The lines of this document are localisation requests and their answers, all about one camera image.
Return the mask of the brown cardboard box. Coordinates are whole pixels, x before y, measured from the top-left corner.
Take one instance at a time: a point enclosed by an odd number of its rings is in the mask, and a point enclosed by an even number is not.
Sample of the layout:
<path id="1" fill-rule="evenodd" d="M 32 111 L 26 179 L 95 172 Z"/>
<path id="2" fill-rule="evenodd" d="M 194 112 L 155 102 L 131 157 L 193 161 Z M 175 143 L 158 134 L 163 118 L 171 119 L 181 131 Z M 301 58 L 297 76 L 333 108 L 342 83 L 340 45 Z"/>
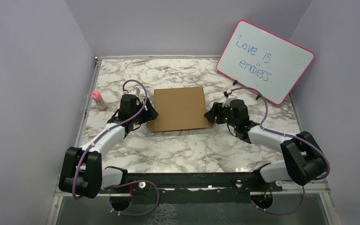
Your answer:
<path id="1" fill-rule="evenodd" d="M 158 117 L 146 124 L 152 132 L 205 129 L 213 126 L 207 112 L 203 87 L 154 90 L 154 108 Z"/>

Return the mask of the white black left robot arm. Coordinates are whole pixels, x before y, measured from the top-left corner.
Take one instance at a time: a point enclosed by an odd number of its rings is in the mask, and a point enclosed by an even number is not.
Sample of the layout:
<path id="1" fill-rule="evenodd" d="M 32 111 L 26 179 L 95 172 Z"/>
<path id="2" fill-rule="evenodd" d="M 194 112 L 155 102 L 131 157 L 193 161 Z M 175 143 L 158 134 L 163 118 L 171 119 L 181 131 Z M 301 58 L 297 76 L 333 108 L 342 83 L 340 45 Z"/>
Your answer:
<path id="1" fill-rule="evenodd" d="M 137 95 L 123 94 L 120 107 L 107 121 L 106 126 L 92 140 L 81 147 L 69 147 L 64 156 L 58 188 L 71 193 L 75 199 L 95 198 L 104 187 L 116 192 L 128 188 L 127 170 L 102 166 L 102 159 L 121 142 L 135 125 L 153 121 L 158 113 L 150 100 L 140 100 Z"/>

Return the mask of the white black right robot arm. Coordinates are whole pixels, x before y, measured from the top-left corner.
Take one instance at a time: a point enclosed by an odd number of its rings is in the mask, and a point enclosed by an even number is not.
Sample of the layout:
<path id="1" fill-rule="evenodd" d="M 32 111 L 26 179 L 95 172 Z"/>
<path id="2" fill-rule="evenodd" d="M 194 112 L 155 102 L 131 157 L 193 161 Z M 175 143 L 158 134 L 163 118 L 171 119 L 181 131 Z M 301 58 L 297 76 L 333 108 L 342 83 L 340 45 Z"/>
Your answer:
<path id="1" fill-rule="evenodd" d="M 204 116 L 210 123 L 233 127 L 235 137 L 248 144 L 261 145 L 282 154 L 281 162 L 264 164 L 253 171 L 251 180 L 256 190 L 262 191 L 275 181 L 293 181 L 304 186 L 313 180 L 324 179 L 330 171 L 326 157 L 309 132 L 286 134 L 265 128 L 249 118 L 243 100 L 215 102 Z"/>

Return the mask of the pink capped small bottle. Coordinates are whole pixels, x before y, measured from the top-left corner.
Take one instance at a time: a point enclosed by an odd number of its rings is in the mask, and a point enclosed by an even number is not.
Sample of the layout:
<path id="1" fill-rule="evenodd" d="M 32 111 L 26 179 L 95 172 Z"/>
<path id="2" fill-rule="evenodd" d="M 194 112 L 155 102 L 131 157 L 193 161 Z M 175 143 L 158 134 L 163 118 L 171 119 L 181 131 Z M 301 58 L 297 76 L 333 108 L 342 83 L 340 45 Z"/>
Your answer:
<path id="1" fill-rule="evenodd" d="M 94 100 L 96 106 L 98 109 L 100 110 L 106 110 L 107 109 L 107 103 L 105 102 L 105 100 L 103 99 L 101 93 L 99 91 L 92 91 L 91 92 L 91 97 Z"/>

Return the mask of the pink framed whiteboard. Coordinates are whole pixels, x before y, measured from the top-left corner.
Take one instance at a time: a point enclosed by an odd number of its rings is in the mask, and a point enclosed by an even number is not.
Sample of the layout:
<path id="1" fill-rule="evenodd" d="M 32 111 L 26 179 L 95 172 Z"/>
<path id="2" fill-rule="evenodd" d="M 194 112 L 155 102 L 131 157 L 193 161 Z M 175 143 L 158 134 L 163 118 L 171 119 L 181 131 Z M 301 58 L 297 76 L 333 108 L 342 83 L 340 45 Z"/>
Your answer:
<path id="1" fill-rule="evenodd" d="M 216 69 L 273 104 L 287 98 L 315 54 L 245 20 L 237 23 Z"/>

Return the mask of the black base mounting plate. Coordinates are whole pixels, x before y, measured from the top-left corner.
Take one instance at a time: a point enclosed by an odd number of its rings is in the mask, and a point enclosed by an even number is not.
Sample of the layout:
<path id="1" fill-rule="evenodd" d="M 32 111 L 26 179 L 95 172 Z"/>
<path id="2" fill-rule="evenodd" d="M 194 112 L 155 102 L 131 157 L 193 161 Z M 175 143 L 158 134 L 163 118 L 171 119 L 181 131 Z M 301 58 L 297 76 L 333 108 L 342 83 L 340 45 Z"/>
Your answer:
<path id="1" fill-rule="evenodd" d="M 127 171 L 120 185 L 104 187 L 97 196 L 107 194 L 114 204 L 251 203 L 281 190 L 274 182 L 262 183 L 252 172 Z"/>

